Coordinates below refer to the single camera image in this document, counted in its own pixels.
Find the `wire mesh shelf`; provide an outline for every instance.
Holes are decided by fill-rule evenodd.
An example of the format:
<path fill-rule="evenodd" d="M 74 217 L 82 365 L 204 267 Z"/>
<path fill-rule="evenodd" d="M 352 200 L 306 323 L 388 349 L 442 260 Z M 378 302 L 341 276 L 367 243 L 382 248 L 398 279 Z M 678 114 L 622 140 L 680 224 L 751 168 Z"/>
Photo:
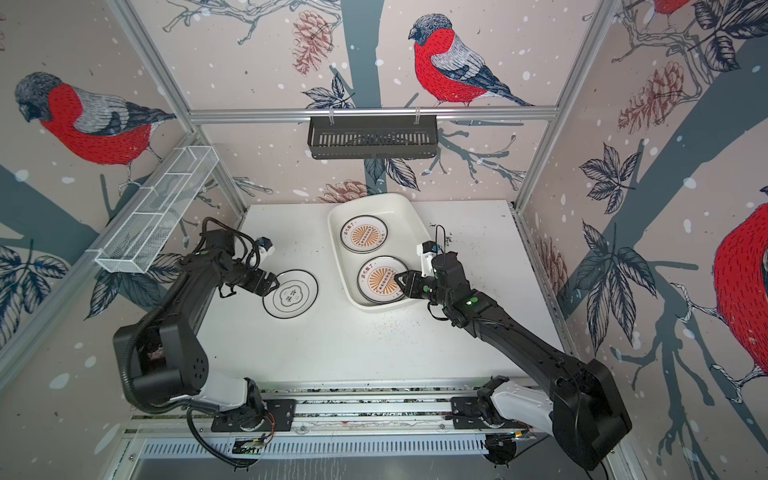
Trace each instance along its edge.
<path fill-rule="evenodd" d="M 213 147 L 190 146 L 176 149 L 176 157 L 166 161 L 173 162 L 168 171 L 140 189 L 144 199 L 97 255 L 106 271 L 147 272 L 219 157 Z"/>

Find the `plate with orange design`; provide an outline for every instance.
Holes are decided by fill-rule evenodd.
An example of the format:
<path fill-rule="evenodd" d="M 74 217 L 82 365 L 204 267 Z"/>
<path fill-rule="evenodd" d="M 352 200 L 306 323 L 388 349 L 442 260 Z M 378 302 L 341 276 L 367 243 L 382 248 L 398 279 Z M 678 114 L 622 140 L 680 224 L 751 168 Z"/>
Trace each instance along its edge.
<path fill-rule="evenodd" d="M 395 275 L 408 267 L 395 257 L 376 257 L 365 262 L 357 274 L 357 288 L 371 302 L 383 304 L 396 302 L 404 297 L 395 282 Z"/>
<path fill-rule="evenodd" d="M 370 253 L 384 244 L 386 224 L 377 217 L 361 215 L 344 224 L 341 229 L 341 243 L 355 253 Z"/>

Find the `bird illustration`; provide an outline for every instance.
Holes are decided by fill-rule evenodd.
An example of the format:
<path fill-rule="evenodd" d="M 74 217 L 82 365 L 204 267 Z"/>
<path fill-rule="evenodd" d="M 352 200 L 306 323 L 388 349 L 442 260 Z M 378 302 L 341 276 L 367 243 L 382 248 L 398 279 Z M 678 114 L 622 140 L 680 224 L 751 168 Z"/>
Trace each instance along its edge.
<path fill-rule="evenodd" d="M 176 118 L 116 95 L 73 87 L 42 71 L 24 77 L 15 95 L 24 119 L 40 120 L 75 155 L 95 164 L 125 165 L 128 180 L 118 191 L 128 184 L 139 185 L 131 179 L 131 162 L 147 149 L 154 154 L 149 140 L 155 129 Z"/>
<path fill-rule="evenodd" d="M 768 187 L 760 191 L 768 194 Z M 688 303 L 681 320 L 687 322 L 692 309 L 720 319 L 752 356 L 755 366 L 741 380 L 733 379 L 722 366 L 710 366 L 733 384 L 736 396 L 729 400 L 742 403 L 744 384 L 768 376 L 768 204 L 760 205 L 726 235 L 715 253 L 713 274 L 717 294 L 713 309 L 691 302 L 685 286 L 672 285 L 683 291 Z"/>
<path fill-rule="evenodd" d="M 415 41 L 416 77 L 424 89 L 444 101 L 469 102 L 482 97 L 503 97 L 530 107 L 515 97 L 485 65 L 485 60 L 464 45 L 453 31 L 448 17 L 439 13 L 424 15 L 413 24 L 409 39 Z"/>

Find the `white table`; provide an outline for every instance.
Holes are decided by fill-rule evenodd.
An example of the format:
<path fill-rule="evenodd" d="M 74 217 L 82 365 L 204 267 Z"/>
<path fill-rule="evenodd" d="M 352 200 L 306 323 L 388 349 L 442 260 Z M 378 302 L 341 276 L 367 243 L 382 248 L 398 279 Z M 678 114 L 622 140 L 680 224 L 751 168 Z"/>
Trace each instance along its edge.
<path fill-rule="evenodd" d="M 508 205 L 501 200 L 415 202 L 429 224 L 445 226 L 472 287 L 520 324 L 563 350 Z M 277 319 L 259 296 L 214 295 L 197 338 L 212 367 L 262 388 L 376 388 L 480 385 L 493 375 L 527 375 L 497 349 L 433 319 L 426 301 L 365 313 L 343 292 L 326 218 L 335 205 L 253 205 L 241 230 L 275 247 L 261 268 L 302 269 L 319 283 L 314 305 Z"/>

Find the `red bird breast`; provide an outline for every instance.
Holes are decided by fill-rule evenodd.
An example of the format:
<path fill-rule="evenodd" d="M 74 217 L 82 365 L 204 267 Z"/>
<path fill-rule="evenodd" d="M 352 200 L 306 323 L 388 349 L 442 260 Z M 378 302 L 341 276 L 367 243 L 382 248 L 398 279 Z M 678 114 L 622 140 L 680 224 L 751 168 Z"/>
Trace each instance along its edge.
<path fill-rule="evenodd" d="M 416 78 L 439 101 L 469 103 L 486 90 L 453 81 L 432 64 L 433 55 L 446 53 L 451 48 L 454 35 L 453 30 L 441 28 L 429 37 L 423 47 L 414 44 Z"/>
<path fill-rule="evenodd" d="M 768 372 L 768 297 L 763 255 L 768 250 L 768 204 L 728 234 L 715 253 L 717 309 L 733 336 Z"/>
<path fill-rule="evenodd" d="M 83 113 L 78 94 L 67 84 L 51 90 L 48 104 L 53 120 L 41 121 L 43 127 L 56 136 L 72 153 L 96 164 L 128 164 L 149 146 L 151 125 L 114 135 L 84 134 L 74 128 Z"/>

